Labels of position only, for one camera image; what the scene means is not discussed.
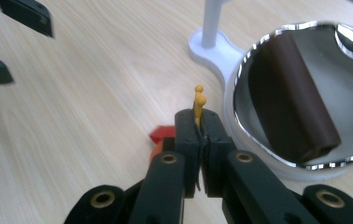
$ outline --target light wood surface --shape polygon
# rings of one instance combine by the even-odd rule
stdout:
[[[148,134],[174,124],[202,84],[205,108],[221,113],[217,78],[188,56],[205,1],[40,0],[55,39],[0,12],[0,60],[16,83],[0,86],[0,223],[63,223],[89,189],[141,180]],[[220,30],[248,49],[280,25],[341,21],[344,0],[234,0]],[[307,185],[284,180],[302,193]],[[353,196],[353,169],[321,183]],[[226,223],[220,200],[200,192],[185,202],[185,223]]]

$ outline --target small yellow peg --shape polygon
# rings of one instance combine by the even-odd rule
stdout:
[[[198,126],[200,126],[200,117],[203,113],[203,105],[206,103],[206,99],[204,96],[201,95],[203,92],[204,88],[203,86],[196,86],[196,96],[194,98],[194,120]]]

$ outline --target brown cylindrical object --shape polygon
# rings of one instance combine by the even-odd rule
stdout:
[[[249,71],[248,86],[266,137],[281,158],[310,161],[341,143],[290,33],[261,46]]]

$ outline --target wooden table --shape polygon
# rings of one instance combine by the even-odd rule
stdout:
[[[174,124],[202,84],[221,113],[217,78],[188,56],[205,1],[41,0],[55,39],[0,12],[0,60],[15,78],[0,86],[0,223],[63,223],[93,187],[142,179],[148,134]],[[345,0],[241,0],[224,5],[219,28],[242,49],[280,25],[341,21]],[[302,193],[307,185],[284,180]],[[353,169],[323,181],[353,196]],[[225,223],[221,200],[186,200],[185,223]]]

